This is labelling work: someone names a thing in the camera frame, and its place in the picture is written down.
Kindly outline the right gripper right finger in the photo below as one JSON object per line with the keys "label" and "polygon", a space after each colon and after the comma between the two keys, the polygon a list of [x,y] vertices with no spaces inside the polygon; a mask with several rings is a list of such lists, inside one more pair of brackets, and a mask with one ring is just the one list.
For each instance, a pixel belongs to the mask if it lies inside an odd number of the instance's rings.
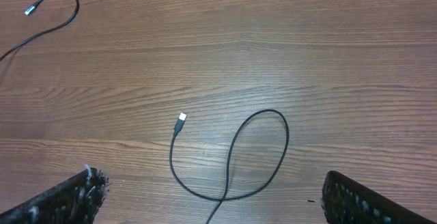
{"label": "right gripper right finger", "polygon": [[328,224],[436,224],[338,171],[326,174],[321,207]]}

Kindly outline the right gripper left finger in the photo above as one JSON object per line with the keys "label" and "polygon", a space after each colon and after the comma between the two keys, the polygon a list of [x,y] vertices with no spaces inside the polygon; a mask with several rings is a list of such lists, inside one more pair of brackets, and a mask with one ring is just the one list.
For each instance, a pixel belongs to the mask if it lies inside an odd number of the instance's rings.
{"label": "right gripper left finger", "polygon": [[1,213],[1,224],[92,224],[108,192],[101,170],[85,170]]}

